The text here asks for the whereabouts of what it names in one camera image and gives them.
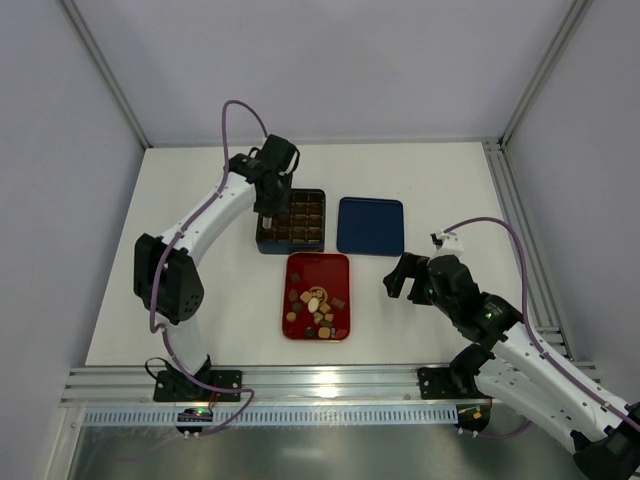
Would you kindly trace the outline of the red lacquer tray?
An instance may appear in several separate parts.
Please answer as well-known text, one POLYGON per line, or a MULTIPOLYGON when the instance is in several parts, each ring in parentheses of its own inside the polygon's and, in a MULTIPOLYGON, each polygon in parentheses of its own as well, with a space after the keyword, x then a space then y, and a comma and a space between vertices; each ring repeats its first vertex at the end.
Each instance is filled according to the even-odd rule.
POLYGON ((296 341, 340 342, 351 333, 351 271, 347 256, 338 253, 294 253, 287 258, 284 283, 284 297, 281 317, 281 331, 285 338, 296 341), (292 282, 290 275, 298 273, 299 282, 292 282), (316 312, 308 311, 307 303, 300 295, 309 291, 318 298, 320 305, 316 312), (330 302, 338 298, 346 302, 343 309, 333 307, 330 302), (289 312, 295 312, 293 322, 286 320, 289 312), (314 338, 306 338, 306 327, 314 327, 314 338), (331 336, 321 339, 318 330, 331 329, 331 336))

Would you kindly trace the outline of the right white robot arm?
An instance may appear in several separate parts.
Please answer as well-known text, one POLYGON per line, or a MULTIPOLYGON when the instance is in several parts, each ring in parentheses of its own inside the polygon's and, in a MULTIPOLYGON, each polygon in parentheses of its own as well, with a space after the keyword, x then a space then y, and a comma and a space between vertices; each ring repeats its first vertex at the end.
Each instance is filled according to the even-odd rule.
POLYGON ((571 454, 589 479, 639 472, 639 406, 608 392, 560 355, 503 298, 483 292, 453 255, 403 254, 383 279, 389 297, 406 280, 409 300, 433 306, 469 341, 449 364, 448 384, 510 406, 571 454))

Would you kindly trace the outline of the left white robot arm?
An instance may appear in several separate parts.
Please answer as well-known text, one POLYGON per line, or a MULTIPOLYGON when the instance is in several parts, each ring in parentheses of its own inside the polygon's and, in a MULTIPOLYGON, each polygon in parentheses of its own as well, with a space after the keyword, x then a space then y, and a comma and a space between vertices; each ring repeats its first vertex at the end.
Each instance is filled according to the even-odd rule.
POLYGON ((173 367, 193 380, 210 365, 196 312, 204 300, 198 266, 223 231, 248 209, 264 218, 290 211, 298 148, 269 134, 260 148, 225 159, 209 196, 158 236, 141 235, 134 246, 133 292, 149 312, 173 367))

